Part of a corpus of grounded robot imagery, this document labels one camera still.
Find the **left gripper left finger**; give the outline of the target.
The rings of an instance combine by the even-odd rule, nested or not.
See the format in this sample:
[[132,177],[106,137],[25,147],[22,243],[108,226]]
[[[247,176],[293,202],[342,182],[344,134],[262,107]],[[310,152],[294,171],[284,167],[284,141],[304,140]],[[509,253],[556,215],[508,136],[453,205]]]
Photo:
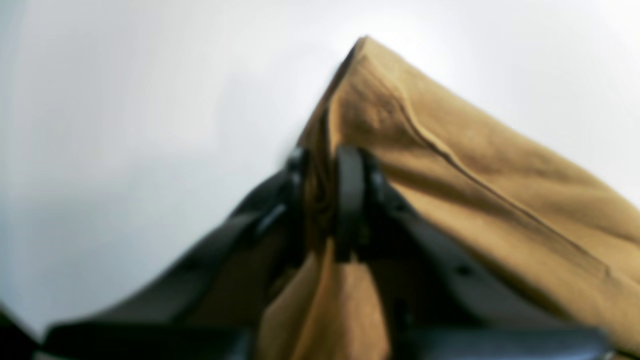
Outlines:
[[55,360],[251,360],[270,291],[306,255],[308,152],[242,199],[226,220],[150,284],[117,305],[53,326]]

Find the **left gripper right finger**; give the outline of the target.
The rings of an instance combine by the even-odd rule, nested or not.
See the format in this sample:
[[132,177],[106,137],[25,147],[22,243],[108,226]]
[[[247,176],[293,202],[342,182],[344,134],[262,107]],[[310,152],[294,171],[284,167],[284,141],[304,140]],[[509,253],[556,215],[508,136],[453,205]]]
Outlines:
[[393,360],[608,360],[606,334],[510,289],[393,189],[375,157],[336,153],[339,262],[372,272]]

